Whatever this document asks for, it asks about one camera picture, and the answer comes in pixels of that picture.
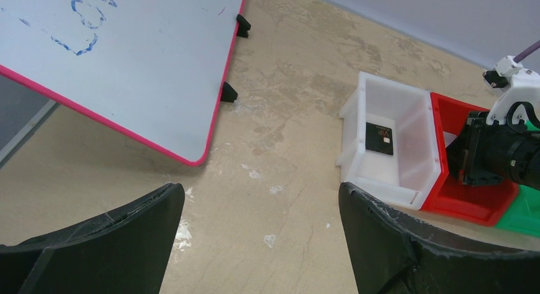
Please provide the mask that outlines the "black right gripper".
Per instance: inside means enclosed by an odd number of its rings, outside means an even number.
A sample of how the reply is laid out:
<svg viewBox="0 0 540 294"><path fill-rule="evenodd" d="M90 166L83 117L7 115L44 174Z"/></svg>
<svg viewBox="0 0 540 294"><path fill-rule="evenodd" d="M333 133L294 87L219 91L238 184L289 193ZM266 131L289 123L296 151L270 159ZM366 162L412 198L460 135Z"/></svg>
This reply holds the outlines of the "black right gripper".
<svg viewBox="0 0 540 294"><path fill-rule="evenodd" d="M473 187L501 185L511 182L504 170L502 143L513 133L511 120L487 124L487 111L470 111L464 126L446 147L450 175L461 185Z"/></svg>

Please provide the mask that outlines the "black credit card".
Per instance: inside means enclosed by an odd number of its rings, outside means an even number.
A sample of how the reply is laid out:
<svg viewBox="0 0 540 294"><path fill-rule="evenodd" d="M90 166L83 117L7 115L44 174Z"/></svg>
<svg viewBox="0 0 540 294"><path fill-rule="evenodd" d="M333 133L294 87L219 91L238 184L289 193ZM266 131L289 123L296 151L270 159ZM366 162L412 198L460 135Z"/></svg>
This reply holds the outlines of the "black credit card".
<svg viewBox="0 0 540 294"><path fill-rule="evenodd" d="M394 147L392 129L367 122L366 150L393 156Z"/></svg>

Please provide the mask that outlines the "green plastic bin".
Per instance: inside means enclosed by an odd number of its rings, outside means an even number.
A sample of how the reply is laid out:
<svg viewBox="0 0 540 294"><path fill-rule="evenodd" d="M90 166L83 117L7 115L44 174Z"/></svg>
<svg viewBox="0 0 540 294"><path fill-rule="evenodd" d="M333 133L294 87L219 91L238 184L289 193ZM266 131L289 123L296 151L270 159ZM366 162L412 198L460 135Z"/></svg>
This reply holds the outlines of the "green plastic bin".
<svg viewBox="0 0 540 294"><path fill-rule="evenodd" d="M520 185L518 196L495 228L539 237L539 190Z"/></svg>

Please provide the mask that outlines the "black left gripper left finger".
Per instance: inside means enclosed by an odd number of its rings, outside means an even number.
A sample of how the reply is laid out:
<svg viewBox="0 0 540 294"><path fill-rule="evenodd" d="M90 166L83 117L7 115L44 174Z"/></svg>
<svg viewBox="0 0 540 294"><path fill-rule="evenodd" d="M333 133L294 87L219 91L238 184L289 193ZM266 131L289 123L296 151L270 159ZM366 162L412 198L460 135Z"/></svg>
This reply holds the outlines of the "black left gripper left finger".
<svg viewBox="0 0 540 294"><path fill-rule="evenodd" d="M158 293L185 191L168 183L75 225L1 246L2 293Z"/></svg>

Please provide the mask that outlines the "red plastic bin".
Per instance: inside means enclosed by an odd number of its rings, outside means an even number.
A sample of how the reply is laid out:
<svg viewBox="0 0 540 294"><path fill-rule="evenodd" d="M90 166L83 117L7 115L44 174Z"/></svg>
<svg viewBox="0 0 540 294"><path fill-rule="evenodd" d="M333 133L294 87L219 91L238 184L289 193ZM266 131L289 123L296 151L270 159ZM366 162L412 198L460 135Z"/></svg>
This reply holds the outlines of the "red plastic bin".
<svg viewBox="0 0 540 294"><path fill-rule="evenodd" d="M519 186L505 179L500 185L472 187L461 185L450 175L444 133L459 134L471 111L486 108L432 92L434 126L441 174L421 208L486 227L495 226L519 194Z"/></svg>

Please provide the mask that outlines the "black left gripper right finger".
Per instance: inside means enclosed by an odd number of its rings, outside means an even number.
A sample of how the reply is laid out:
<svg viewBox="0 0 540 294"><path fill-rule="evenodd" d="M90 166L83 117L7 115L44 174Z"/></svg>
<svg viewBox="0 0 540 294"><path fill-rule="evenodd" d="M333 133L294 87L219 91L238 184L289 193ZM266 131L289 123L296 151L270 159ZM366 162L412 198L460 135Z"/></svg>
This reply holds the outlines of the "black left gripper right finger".
<svg viewBox="0 0 540 294"><path fill-rule="evenodd" d="M454 234L349 182L339 212L359 293L538 293L539 253Z"/></svg>

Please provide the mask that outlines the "white plastic bin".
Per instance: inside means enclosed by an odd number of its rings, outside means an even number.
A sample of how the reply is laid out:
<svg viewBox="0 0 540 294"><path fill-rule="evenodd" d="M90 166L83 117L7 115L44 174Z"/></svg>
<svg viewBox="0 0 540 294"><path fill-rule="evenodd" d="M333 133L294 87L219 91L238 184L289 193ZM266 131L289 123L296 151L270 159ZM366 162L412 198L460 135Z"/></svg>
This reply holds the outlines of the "white plastic bin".
<svg viewBox="0 0 540 294"><path fill-rule="evenodd" d="M361 72L339 112L342 150L336 159L350 182L393 206L419 210L441 174L430 92ZM392 129L394 155L366 150L366 123Z"/></svg>

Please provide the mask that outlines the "pink framed whiteboard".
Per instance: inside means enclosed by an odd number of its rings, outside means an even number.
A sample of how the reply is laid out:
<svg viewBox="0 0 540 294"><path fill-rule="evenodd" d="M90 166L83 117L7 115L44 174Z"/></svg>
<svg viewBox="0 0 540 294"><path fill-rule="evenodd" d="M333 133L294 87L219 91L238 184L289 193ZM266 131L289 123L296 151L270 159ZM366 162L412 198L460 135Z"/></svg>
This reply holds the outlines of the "pink framed whiteboard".
<svg viewBox="0 0 540 294"><path fill-rule="evenodd" d="M1 0L1 74L184 164L208 155L245 0Z"/></svg>

